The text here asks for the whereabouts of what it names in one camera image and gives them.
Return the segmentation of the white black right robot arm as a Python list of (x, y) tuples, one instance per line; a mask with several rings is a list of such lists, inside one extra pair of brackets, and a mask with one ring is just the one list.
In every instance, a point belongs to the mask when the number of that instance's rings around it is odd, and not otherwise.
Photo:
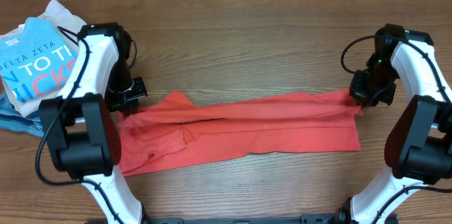
[(350, 96), (362, 107), (390, 105), (400, 80), (408, 105), (386, 139), (382, 171), (344, 203), (332, 223), (397, 223), (394, 210), (415, 192), (451, 193), (435, 187), (451, 178), (451, 88), (433, 40), (394, 24), (370, 38), (374, 53), (366, 69), (353, 72)]

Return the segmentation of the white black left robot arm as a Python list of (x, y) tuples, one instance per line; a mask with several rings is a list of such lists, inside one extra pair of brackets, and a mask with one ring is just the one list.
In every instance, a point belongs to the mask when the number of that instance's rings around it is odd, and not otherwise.
[(45, 184), (61, 186), (42, 174), (42, 150), (48, 148), (56, 170), (70, 177), (63, 184), (84, 186), (106, 223), (149, 223), (119, 168), (121, 140), (111, 117), (113, 112), (132, 114), (139, 98), (148, 94), (127, 62), (136, 43), (118, 23), (84, 25), (78, 33), (58, 30), (77, 42), (79, 54), (57, 96), (40, 103), (44, 136), (35, 156), (36, 175)]

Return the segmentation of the red printed t-shirt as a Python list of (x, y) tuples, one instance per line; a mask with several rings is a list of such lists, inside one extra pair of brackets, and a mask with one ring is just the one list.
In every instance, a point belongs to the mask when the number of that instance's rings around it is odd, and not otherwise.
[(201, 107), (173, 91), (120, 115), (119, 166), (131, 176), (248, 154), (358, 151), (355, 117), (362, 113), (346, 89)]

